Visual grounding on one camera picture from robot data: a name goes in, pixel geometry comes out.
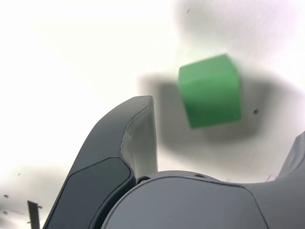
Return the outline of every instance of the white surface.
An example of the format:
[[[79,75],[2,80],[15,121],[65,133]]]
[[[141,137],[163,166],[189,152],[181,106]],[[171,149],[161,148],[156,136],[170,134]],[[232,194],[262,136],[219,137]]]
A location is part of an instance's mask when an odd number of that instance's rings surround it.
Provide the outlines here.
[[[305,130],[303,2],[2,1],[0,228],[30,228],[27,200],[43,224],[91,128],[140,94],[155,95],[160,170],[276,176]],[[243,78],[244,125],[190,131],[178,69],[223,52]]]

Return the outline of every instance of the gray plastic part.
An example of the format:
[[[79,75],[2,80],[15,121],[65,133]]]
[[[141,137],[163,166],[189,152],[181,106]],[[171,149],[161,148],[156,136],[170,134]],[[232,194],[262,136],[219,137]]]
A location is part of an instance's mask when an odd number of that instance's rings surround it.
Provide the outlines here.
[[[153,100],[127,126],[121,153],[133,169],[135,177],[157,171],[157,145]]]
[[[137,174],[157,171],[151,96],[127,100],[94,126],[71,167],[44,229],[101,228],[114,204],[136,185],[133,170]]]
[[[150,126],[147,135],[142,134],[142,144],[149,146],[145,151],[142,151],[142,147],[132,146],[133,143],[138,145],[139,134],[136,132],[133,132],[133,134],[136,134],[134,140],[129,142],[129,147],[133,147],[135,151],[128,151],[131,156],[128,156],[124,151],[125,134],[128,134],[128,130],[131,130],[133,125],[141,126],[139,122],[144,122],[144,125],[146,122],[154,123],[154,117],[151,113],[153,113],[153,97],[151,96],[134,97],[112,109],[89,133],[74,161],[70,174],[112,156],[123,156],[124,159],[126,157],[126,161],[132,169],[134,169],[136,163],[149,163],[150,165],[143,168],[143,171],[136,169],[140,174],[147,175],[157,172],[154,126]]]
[[[244,185],[255,196],[271,229],[305,228],[304,138],[305,133],[302,133],[295,139],[278,179]]]
[[[102,229],[267,229],[252,194],[187,177],[148,180],[125,195]]]
[[[148,175],[120,199],[102,228],[303,229],[304,155],[302,133],[278,179],[267,183],[226,183],[185,171]]]

